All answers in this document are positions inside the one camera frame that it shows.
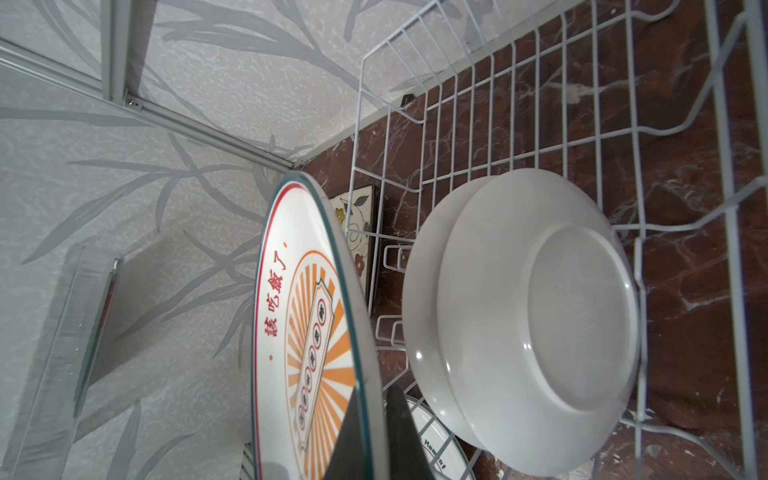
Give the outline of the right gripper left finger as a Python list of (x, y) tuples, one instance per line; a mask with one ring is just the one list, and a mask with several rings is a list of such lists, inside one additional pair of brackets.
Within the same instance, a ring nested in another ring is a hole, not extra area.
[(370, 409), (355, 388), (349, 399), (324, 479), (373, 479), (373, 428)]

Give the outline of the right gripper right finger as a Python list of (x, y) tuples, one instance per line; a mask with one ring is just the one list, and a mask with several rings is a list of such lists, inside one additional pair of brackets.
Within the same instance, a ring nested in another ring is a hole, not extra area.
[(385, 399), (390, 478), (433, 480), (402, 388), (391, 386)]

